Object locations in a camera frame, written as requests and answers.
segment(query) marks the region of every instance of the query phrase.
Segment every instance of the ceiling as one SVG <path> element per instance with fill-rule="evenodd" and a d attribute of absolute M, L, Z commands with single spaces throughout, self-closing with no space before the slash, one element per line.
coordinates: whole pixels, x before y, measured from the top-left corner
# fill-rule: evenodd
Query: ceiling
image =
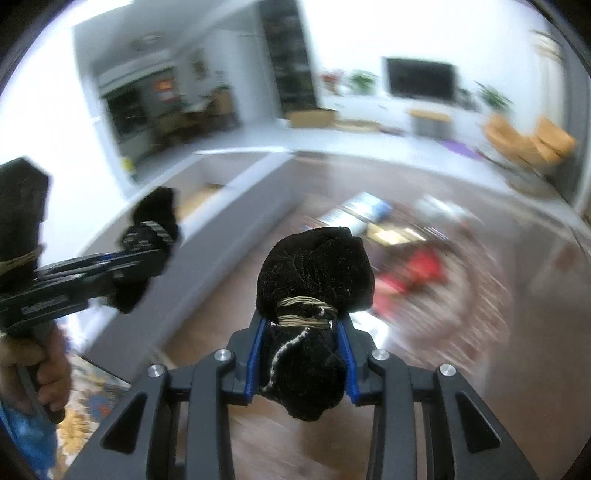
<path fill-rule="evenodd" d="M 173 48 L 183 34 L 223 0 L 134 0 L 91 18 L 74 29 L 79 60 L 99 75 L 117 65 Z M 141 51 L 132 42 L 158 33 L 162 38 Z"/>

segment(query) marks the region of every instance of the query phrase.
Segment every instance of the metal screw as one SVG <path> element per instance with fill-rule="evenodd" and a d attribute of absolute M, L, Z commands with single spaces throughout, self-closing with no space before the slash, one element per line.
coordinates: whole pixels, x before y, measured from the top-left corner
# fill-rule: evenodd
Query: metal screw
<path fill-rule="evenodd" d="M 225 362 L 226 360 L 230 360 L 232 357 L 232 352 L 227 348 L 220 348 L 217 352 L 213 354 L 214 359 L 218 362 Z"/>
<path fill-rule="evenodd" d="M 164 365 L 154 364 L 148 367 L 148 376 L 152 378 L 158 378 L 164 372 L 166 372 L 166 367 Z"/>
<path fill-rule="evenodd" d="M 456 367 L 454 367 L 453 365 L 443 364 L 439 367 L 439 371 L 445 377 L 453 377 L 456 374 L 457 370 Z"/>
<path fill-rule="evenodd" d="M 390 356 L 390 353 L 383 348 L 376 348 L 373 352 L 371 352 L 371 356 L 373 356 L 376 360 L 387 360 Z"/>

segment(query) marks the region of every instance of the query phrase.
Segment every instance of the television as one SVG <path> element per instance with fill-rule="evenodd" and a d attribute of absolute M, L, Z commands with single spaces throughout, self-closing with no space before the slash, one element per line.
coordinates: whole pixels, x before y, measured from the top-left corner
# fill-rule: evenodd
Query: television
<path fill-rule="evenodd" d="M 448 63 L 413 59 L 385 59 L 389 92 L 407 98 L 454 102 L 456 69 Z"/>

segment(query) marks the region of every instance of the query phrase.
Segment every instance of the rug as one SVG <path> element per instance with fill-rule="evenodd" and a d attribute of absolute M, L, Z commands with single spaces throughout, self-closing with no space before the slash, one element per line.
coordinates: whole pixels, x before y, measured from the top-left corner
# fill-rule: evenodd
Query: rug
<path fill-rule="evenodd" d="M 57 426 L 56 466 L 51 474 L 61 480 L 82 447 L 111 413 L 130 385 L 71 353 L 72 394 L 66 418 Z"/>

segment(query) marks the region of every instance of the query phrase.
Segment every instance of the purple mat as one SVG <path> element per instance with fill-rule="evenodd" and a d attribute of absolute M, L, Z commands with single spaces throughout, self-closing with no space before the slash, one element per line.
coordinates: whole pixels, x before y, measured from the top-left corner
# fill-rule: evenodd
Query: purple mat
<path fill-rule="evenodd" d="M 445 148 L 447 148 L 448 150 L 450 150 L 454 153 L 457 153 L 458 155 L 462 155 L 462 156 L 468 157 L 468 158 L 474 158 L 475 160 L 480 158 L 480 155 L 478 153 L 476 153 L 474 150 L 469 148 L 466 144 L 463 144 L 461 142 L 456 142 L 454 140 L 444 140 L 440 143 Z"/>

